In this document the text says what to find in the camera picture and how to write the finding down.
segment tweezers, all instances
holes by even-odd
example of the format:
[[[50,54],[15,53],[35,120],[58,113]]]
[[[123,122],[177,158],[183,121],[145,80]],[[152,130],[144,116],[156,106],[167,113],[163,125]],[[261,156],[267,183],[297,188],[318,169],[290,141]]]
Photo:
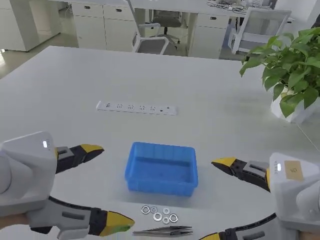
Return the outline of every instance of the tweezers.
[[[166,226],[143,231],[134,231],[133,235],[149,237],[178,237],[181,235],[192,234],[193,231],[183,231],[192,230],[191,228],[192,226]]]

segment label sticker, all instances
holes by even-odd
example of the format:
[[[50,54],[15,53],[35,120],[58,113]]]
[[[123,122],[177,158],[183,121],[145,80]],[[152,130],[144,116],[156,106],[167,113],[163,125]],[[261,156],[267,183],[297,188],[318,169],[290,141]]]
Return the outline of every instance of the label sticker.
[[[296,181],[303,181],[304,175],[302,173],[300,161],[284,161],[285,175],[287,179]]]

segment metal washer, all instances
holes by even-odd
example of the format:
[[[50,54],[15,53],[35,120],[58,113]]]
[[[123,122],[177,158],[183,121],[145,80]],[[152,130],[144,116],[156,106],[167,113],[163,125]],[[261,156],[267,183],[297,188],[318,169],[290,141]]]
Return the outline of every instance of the metal washer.
[[[156,222],[160,222],[162,220],[162,214],[160,212],[156,212],[155,214],[153,214],[153,220],[155,220]]]
[[[150,212],[152,214],[155,214],[156,212],[158,212],[158,208],[156,206],[152,206],[152,207],[150,207]]]
[[[141,208],[141,212],[143,214],[148,214],[150,213],[150,207],[148,207],[147,205],[144,205],[142,208]]]
[[[164,224],[169,224],[170,223],[170,219],[167,216],[165,216],[164,218],[162,218],[162,222]]]
[[[172,223],[176,223],[176,222],[178,222],[178,216],[173,213],[173,214],[171,214],[171,215],[169,216],[169,220],[170,220],[170,222],[172,222]]]
[[[170,214],[170,209],[165,207],[163,210],[162,210],[163,214],[164,215],[169,215]]]

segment white flower pot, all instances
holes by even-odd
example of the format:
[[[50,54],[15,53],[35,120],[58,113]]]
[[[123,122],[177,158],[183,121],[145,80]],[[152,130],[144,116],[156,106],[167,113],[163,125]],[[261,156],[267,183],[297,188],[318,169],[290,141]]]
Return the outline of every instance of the white flower pot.
[[[281,95],[271,103],[271,112],[280,119],[286,120],[289,123],[296,123],[296,124],[301,124],[304,120],[309,118],[315,112],[315,110],[320,106],[319,97],[307,109],[305,109],[304,101],[302,100],[296,106],[294,112],[286,118],[281,111],[280,101],[281,101]]]

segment potted plant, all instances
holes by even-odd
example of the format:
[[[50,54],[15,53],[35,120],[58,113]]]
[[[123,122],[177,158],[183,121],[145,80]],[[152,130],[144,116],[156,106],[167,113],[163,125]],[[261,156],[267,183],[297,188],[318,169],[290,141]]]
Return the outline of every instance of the potted plant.
[[[297,38],[291,33],[283,36],[290,39],[287,46],[273,36],[252,49],[242,60],[240,74],[264,65],[262,84],[267,91],[273,88],[271,111],[288,122],[302,123],[320,103],[320,27],[302,30]]]

